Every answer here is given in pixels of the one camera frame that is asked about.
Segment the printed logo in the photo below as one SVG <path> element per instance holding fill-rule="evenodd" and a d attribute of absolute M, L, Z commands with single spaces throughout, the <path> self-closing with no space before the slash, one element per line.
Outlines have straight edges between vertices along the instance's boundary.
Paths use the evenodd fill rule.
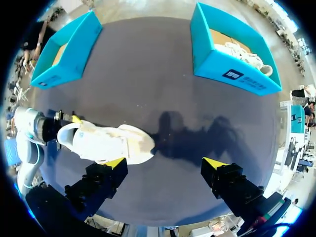
<path fill-rule="evenodd" d="M 236 79 L 242 77 L 243 75 L 244 74 L 242 74 L 240 72 L 237 72 L 234 69 L 230 69 L 228 72 L 223 74 L 223 77 L 226 77 L 226 78 L 229 78 L 229 79 L 232 79 L 232 80 L 236 80 Z"/>

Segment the white sneaker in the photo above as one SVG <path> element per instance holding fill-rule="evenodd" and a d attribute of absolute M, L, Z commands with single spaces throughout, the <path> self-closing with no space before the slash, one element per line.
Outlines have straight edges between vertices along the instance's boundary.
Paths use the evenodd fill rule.
<path fill-rule="evenodd" d="M 267 77 L 271 76 L 273 73 L 272 67 L 269 65 L 264 65 L 261 58 L 257 54 L 247 53 L 247 51 L 241 48 L 239 44 L 227 42 L 225 45 L 215 44 L 215 48 L 234 58 L 244 61 L 250 66 L 261 71 Z"/>
<path fill-rule="evenodd" d="M 82 120 L 82 124 L 70 123 L 62 127 L 57 140 L 80 158 L 99 164 L 122 157 L 127 164 L 140 164 L 154 156 L 151 154 L 155 146 L 153 139 L 144 131 L 125 124 L 118 128 L 97 127 Z"/>

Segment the open box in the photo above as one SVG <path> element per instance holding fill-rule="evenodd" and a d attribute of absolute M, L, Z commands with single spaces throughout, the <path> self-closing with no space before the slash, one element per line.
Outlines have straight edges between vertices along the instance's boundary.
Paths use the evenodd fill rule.
<path fill-rule="evenodd" d="M 190 28 L 194 75 L 231 84 L 257 95 L 282 90 L 272 54 L 263 37 L 252 27 L 217 8 L 197 3 Z M 219 40 L 217 33 L 257 54 L 265 65 L 272 67 L 272 75 L 267 77 L 247 63 L 216 50 L 214 40 Z"/>
<path fill-rule="evenodd" d="M 47 89 L 80 79 L 101 30 L 98 18 L 91 11 L 57 31 L 40 54 L 31 85 Z"/>

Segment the round table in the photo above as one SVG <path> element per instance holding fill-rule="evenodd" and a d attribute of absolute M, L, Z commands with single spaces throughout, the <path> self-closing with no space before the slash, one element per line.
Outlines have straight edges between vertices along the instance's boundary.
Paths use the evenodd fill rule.
<path fill-rule="evenodd" d="M 41 90 L 36 109 L 62 109 L 100 126 L 130 124 L 149 133 L 156 154 L 130 165 L 97 214 L 121 222 L 173 226 L 227 213 L 200 174 L 203 157 L 235 162 L 266 185 L 277 153 L 277 97 L 257 96 L 193 76 L 190 21 L 167 17 L 112 22 L 91 51 L 82 79 Z M 63 193 L 88 160 L 48 144 L 41 171 Z"/>

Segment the box label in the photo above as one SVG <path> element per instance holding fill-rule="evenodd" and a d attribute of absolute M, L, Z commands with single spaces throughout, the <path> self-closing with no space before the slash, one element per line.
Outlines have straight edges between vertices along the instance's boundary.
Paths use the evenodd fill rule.
<path fill-rule="evenodd" d="M 251 79 L 249 77 L 243 77 L 240 80 L 238 80 L 241 83 L 245 83 L 246 85 L 249 85 L 252 88 L 255 88 L 257 90 L 264 90 L 267 89 L 266 86 L 262 85 L 261 83 L 257 82 L 254 79 Z"/>
<path fill-rule="evenodd" d="M 223 77 L 226 77 L 226 78 L 231 79 L 231 80 L 236 80 L 242 76 L 243 76 L 242 73 L 237 72 L 234 69 L 230 69 L 228 72 L 223 74 Z"/>

